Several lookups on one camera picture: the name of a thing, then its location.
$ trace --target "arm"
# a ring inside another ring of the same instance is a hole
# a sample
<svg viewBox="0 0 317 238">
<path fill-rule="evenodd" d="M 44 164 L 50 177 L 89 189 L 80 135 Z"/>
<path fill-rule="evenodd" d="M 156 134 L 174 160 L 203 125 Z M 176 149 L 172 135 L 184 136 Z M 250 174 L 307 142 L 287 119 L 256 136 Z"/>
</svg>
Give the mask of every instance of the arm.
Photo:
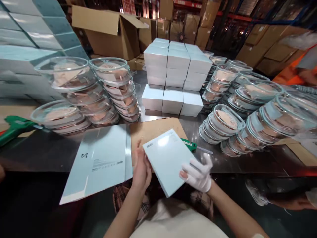
<svg viewBox="0 0 317 238">
<path fill-rule="evenodd" d="M 207 194 L 213 200 L 236 237 L 251 238 L 255 234 L 269 237 L 260 225 L 236 204 L 214 181 L 212 181 L 212 186 Z"/>
<path fill-rule="evenodd" d="M 152 176 L 150 163 L 143 148 L 140 148 L 140 143 L 141 141 L 138 141 L 135 150 L 136 164 L 133 170 L 132 187 L 104 238 L 128 238 L 134 231 L 145 190 L 150 185 Z"/>
<path fill-rule="evenodd" d="M 259 224 L 211 179 L 212 162 L 206 153 L 204 158 L 206 165 L 197 160 L 190 161 L 193 166 L 182 165 L 180 177 L 193 188 L 209 195 L 236 237 L 252 238 L 256 234 L 269 237 Z"/>
</svg>

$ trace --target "paper label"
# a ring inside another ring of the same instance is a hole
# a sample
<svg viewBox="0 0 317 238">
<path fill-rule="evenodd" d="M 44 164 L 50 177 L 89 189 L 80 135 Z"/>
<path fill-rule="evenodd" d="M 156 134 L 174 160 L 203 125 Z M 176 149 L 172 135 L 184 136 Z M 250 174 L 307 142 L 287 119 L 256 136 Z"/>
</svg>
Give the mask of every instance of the paper label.
<svg viewBox="0 0 317 238">
<path fill-rule="evenodd" d="M 264 106 L 265 111 L 268 114 L 268 117 L 272 120 L 276 120 L 277 118 L 280 118 L 283 116 L 282 113 L 280 113 L 276 108 L 274 108 L 273 103 L 269 102 Z"/>
</svg>

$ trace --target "light blue packaging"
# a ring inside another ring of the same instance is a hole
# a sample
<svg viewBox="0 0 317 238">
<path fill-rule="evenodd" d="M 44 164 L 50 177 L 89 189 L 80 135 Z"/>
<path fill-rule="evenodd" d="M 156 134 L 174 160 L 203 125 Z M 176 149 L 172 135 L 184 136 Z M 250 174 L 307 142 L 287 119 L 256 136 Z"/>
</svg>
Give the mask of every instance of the light blue packaging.
<svg viewBox="0 0 317 238">
<path fill-rule="evenodd" d="M 174 129 L 145 143 L 143 148 L 166 197 L 170 197 L 184 183 L 179 177 L 182 164 L 189 164 L 195 157 Z"/>
</svg>

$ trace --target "stack of plastic containers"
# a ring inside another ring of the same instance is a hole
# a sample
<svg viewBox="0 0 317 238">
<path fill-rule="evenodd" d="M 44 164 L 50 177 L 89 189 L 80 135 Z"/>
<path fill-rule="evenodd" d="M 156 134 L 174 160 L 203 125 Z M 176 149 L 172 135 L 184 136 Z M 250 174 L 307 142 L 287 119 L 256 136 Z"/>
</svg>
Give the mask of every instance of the stack of plastic containers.
<svg viewBox="0 0 317 238">
<path fill-rule="evenodd" d="M 219 99 L 225 94 L 231 83 L 237 77 L 238 71 L 224 64 L 216 67 L 206 90 L 202 95 L 204 107 L 201 113 L 210 113 L 212 107 L 217 104 Z"/>
<path fill-rule="evenodd" d="M 35 109 L 31 119 L 61 135 L 81 131 L 91 125 L 79 109 L 66 100 L 50 102 Z"/>
<path fill-rule="evenodd" d="M 297 91 L 285 92 L 253 112 L 246 128 L 222 142 L 221 149 L 238 157 L 315 127 L 317 99 Z"/>
<path fill-rule="evenodd" d="M 118 123 L 120 117 L 86 59 L 54 57 L 37 65 L 35 70 L 93 124 Z"/>
<path fill-rule="evenodd" d="M 233 110 L 218 104 L 199 127 L 199 135 L 209 144 L 219 144 L 245 128 L 245 122 Z"/>
<path fill-rule="evenodd" d="M 267 80 L 244 78 L 243 83 L 227 104 L 243 119 L 284 91 L 279 84 Z"/>
<path fill-rule="evenodd" d="M 120 116 L 128 122 L 137 121 L 141 109 L 127 61 L 120 58 L 98 58 L 90 60 L 89 64 Z"/>
</svg>

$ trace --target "plastic lid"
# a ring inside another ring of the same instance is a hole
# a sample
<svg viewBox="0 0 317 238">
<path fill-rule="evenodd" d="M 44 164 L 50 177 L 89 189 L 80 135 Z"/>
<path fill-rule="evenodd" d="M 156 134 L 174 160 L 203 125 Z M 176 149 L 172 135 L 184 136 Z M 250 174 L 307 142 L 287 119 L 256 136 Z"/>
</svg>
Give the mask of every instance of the plastic lid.
<svg viewBox="0 0 317 238">
<path fill-rule="evenodd" d="M 59 100 L 47 103 L 35 109 L 31 114 L 31 119 L 40 123 L 61 119 L 75 113 L 79 109 L 66 100 Z"/>
</svg>

